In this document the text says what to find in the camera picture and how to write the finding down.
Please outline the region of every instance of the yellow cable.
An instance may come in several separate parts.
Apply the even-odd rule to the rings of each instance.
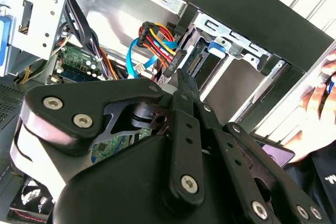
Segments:
[[[168,28],[166,28],[164,25],[160,24],[160,23],[155,23],[157,26],[161,26],[162,28],[166,29],[167,32],[169,33],[170,36],[172,36],[172,38],[174,39],[174,36],[172,35],[172,33],[168,30]]]
[[[22,79],[22,81],[20,82],[20,84],[25,83],[25,81],[26,81],[26,80],[28,79],[28,77],[29,77],[29,72],[30,72],[30,67],[27,67],[27,68],[26,68],[25,75],[23,76],[23,79]]]
[[[154,38],[161,44],[162,47],[164,47],[170,54],[172,54],[172,55],[174,55],[174,56],[176,55],[176,53],[175,53],[174,51],[172,51],[168,46],[166,46],[166,45],[163,43],[163,41],[160,40],[160,39],[158,38],[157,35],[155,35],[155,33],[154,33],[154,31],[153,31],[152,28],[150,28],[149,31],[151,31],[151,34],[152,34],[152,35],[154,36]]]

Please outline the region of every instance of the screw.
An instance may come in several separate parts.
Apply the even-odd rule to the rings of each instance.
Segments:
[[[316,208],[310,206],[310,211],[315,215],[316,218],[322,220],[322,215],[320,214],[320,212],[317,211]]]
[[[240,129],[239,129],[237,126],[232,125],[232,128],[233,128],[236,132],[240,133]]]
[[[149,85],[149,88],[155,92],[158,92],[158,89],[153,85]]]
[[[188,193],[190,194],[197,193],[198,185],[193,177],[189,175],[184,175],[181,179],[181,184]]]
[[[59,110],[63,107],[63,103],[56,97],[47,97],[43,100],[43,105],[51,110]]]
[[[184,100],[188,100],[188,97],[186,97],[185,95],[181,94],[181,97],[184,99]]]
[[[85,114],[75,115],[73,120],[74,124],[80,128],[89,128],[93,124],[92,118]]]
[[[205,109],[207,112],[210,112],[210,111],[211,111],[211,108],[210,108],[208,105],[205,104],[203,107],[204,107],[204,109]]]
[[[253,201],[252,202],[252,208],[253,208],[253,211],[256,213],[256,215],[260,219],[267,220],[267,218],[268,218],[267,211],[261,203],[259,203],[257,201]]]
[[[309,215],[308,215],[307,211],[305,211],[305,209],[303,207],[301,207],[300,205],[297,205],[296,208],[298,209],[298,211],[302,215],[302,217],[304,217],[306,220],[309,219]]]

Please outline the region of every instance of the hand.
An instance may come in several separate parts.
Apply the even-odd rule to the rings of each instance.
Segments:
[[[328,60],[336,60],[336,54],[331,54]],[[327,64],[322,72],[328,75],[336,72],[336,62]],[[309,153],[324,148],[336,140],[336,87],[334,86],[325,101],[322,112],[319,107],[326,85],[321,83],[313,93],[306,95],[299,107],[306,113],[302,130],[286,145],[295,152],[296,156],[291,162],[305,158]]]

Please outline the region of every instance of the blue tab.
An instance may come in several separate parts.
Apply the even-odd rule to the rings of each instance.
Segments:
[[[0,45],[0,67],[5,62],[6,48],[9,40],[9,30],[11,20],[8,17],[0,16],[0,35],[1,35],[1,45]]]

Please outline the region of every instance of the connector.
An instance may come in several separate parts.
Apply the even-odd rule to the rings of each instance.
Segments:
[[[143,71],[146,70],[145,66],[142,63],[137,64],[134,69],[138,74],[141,74]]]
[[[177,70],[178,66],[181,64],[186,54],[187,54],[186,50],[177,51],[174,59],[169,64],[168,68],[165,70],[163,75],[166,77],[171,77],[174,74],[174,72]]]
[[[139,36],[138,42],[137,42],[137,46],[138,47],[144,47],[143,43],[146,40],[146,37],[151,34],[150,29],[153,29],[154,33],[157,35],[160,31],[159,26],[157,26],[156,24],[152,23],[152,22],[145,22],[142,24],[142,31],[141,34]]]

